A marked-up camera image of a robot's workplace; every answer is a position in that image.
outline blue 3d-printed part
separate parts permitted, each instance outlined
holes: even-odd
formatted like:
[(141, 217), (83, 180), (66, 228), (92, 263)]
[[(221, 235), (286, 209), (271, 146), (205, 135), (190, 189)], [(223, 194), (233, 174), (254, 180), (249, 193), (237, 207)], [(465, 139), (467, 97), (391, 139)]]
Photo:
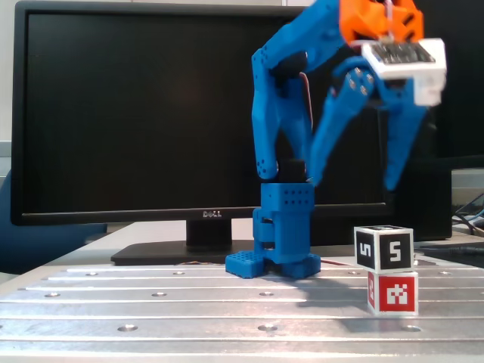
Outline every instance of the blue 3d-printed part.
[[(405, 167), (411, 146), (427, 109), (414, 104), (413, 81), (403, 89), (389, 88), (363, 57), (351, 57), (333, 72), (343, 84), (330, 89), (324, 114), (313, 135), (305, 105), (304, 81), (310, 72), (345, 45), (339, 29), (340, 0), (317, 0), (293, 22), (283, 26), (252, 57), (254, 99), (253, 136), (256, 167), (268, 184), (261, 187), (261, 208), (253, 212), (254, 251), (230, 255), (228, 272), (254, 278), (273, 265), (283, 275), (305, 278), (320, 271), (320, 258), (309, 253), (309, 220), (314, 208), (314, 186), (340, 136), (378, 90), (381, 110), (389, 114), (388, 166), (385, 184), (393, 190)], [(280, 65), (289, 64), (286, 73)], [(312, 183), (270, 182), (278, 176), (275, 144), (283, 131), (294, 157), (303, 160)]]

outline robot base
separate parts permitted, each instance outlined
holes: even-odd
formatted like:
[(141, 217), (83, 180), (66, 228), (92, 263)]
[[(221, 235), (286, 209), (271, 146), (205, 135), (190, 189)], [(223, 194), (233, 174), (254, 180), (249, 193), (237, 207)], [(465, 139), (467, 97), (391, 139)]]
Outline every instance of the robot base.
[[(266, 268), (271, 264), (262, 255), (253, 251), (240, 251), (227, 256), (225, 270), (240, 278), (257, 278), (265, 274)], [(307, 278), (317, 274), (321, 270), (321, 258), (309, 254), (305, 259), (298, 262), (281, 263), (275, 265), (281, 270), (283, 276), (289, 278)]]

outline cube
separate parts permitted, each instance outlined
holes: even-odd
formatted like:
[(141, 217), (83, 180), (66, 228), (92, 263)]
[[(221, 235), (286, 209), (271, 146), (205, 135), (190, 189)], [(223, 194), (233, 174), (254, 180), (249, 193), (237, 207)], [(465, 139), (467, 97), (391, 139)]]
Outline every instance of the cube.
[(418, 273), (368, 272), (368, 306), (377, 315), (418, 315)]
[(356, 263), (377, 274), (413, 271), (414, 231), (392, 225), (355, 227)]

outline black screen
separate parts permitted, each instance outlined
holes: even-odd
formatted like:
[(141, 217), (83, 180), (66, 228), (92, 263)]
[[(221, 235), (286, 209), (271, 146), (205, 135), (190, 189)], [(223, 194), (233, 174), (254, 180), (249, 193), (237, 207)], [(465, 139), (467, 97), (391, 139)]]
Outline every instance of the black screen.
[[(288, 21), (31, 14), (23, 213), (258, 206), (250, 58)], [(318, 119), (329, 69), (309, 78)], [(352, 123), (317, 203), (383, 201), (378, 129)]]

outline desk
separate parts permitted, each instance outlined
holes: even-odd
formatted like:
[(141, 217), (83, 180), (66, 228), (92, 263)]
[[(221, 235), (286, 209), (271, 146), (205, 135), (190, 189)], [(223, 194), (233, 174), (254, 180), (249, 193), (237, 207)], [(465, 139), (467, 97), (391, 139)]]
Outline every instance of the desk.
[[(251, 227), (236, 221), (234, 236)], [(184, 236), (184, 222), (135, 223), (0, 285), (0, 361), (482, 361), (482, 269), (419, 268), (420, 316), (395, 319), (368, 312), (365, 272), (352, 266), (290, 281), (218, 265), (109, 265), (130, 244)]]

